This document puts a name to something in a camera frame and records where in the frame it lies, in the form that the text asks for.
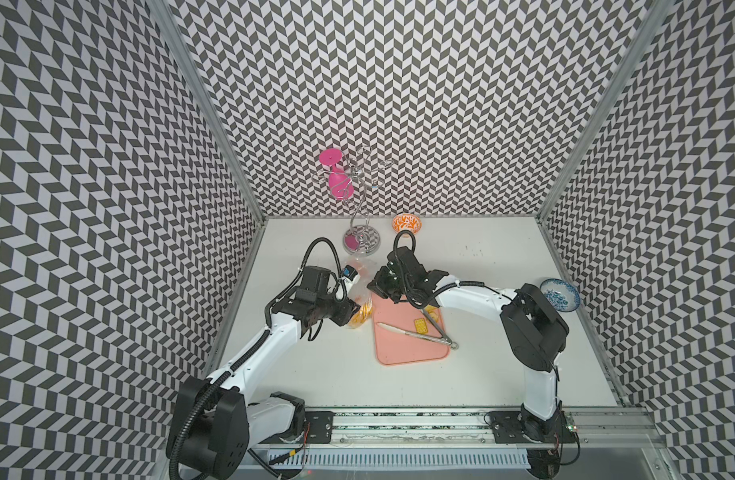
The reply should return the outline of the clear resealable bag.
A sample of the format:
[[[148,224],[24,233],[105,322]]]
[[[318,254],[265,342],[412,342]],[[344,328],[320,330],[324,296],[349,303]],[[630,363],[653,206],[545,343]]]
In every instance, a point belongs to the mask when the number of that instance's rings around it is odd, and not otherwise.
[[[349,290],[349,298],[354,300],[359,306],[360,311],[352,318],[347,326],[352,329],[357,329],[364,325],[371,316],[373,316],[373,292],[369,291],[368,283],[375,277],[377,267],[375,263],[369,259],[360,259],[357,257],[350,257],[347,261],[347,265],[353,265],[359,270],[361,278],[360,280],[352,285],[347,286]]]

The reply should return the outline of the metal tongs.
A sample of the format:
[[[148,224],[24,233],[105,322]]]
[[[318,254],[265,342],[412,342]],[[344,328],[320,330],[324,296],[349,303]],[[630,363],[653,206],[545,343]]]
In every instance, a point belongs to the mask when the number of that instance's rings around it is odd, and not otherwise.
[[[447,335],[447,332],[445,332],[445,329],[441,326],[441,320],[437,319],[437,316],[435,316],[435,312],[437,312],[437,309],[433,307],[426,307],[421,310],[421,315],[423,315],[423,317],[415,322],[413,330],[399,328],[385,322],[379,322],[377,326],[381,327],[383,330],[397,333],[399,335],[405,335],[411,338],[445,345],[451,350],[458,350],[459,344]]]

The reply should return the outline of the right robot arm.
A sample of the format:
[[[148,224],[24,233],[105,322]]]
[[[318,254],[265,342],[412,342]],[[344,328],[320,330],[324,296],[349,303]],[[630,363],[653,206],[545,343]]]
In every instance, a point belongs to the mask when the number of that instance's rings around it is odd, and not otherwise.
[[[405,236],[415,242],[411,231],[399,232],[387,264],[377,270],[367,289],[417,310],[433,306],[487,320],[499,319],[511,353],[525,373],[525,394],[519,410],[523,437],[533,443],[559,440],[567,424],[559,400],[557,360],[567,346],[567,322],[533,284],[497,289],[481,281],[461,280],[447,271],[425,269],[415,257],[415,245],[399,244]]]

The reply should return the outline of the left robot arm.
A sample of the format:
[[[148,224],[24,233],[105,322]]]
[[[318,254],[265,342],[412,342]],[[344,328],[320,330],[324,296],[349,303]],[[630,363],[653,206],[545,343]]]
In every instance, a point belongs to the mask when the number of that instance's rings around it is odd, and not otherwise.
[[[291,283],[264,307],[262,329],[228,362],[181,387],[166,445],[169,478],[183,467],[199,479],[228,479],[256,445],[270,438],[307,439],[306,404],[275,392],[254,395],[271,368],[302,339],[313,341],[326,321],[343,327],[361,306],[350,296],[360,274],[353,265],[333,270],[304,259]]]

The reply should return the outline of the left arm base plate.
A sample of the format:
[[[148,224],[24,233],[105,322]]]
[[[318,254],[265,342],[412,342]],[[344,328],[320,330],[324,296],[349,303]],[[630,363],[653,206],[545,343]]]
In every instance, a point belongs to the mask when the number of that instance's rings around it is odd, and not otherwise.
[[[331,410],[307,410],[303,422],[292,433],[272,435],[260,445],[330,444],[335,426],[335,412]]]

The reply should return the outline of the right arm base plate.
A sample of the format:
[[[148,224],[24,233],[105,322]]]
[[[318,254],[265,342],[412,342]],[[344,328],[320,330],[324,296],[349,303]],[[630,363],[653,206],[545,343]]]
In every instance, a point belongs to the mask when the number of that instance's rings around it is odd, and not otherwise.
[[[497,410],[485,414],[485,424],[491,429],[497,444],[571,444],[577,441],[577,430],[558,409],[543,420],[527,410]]]

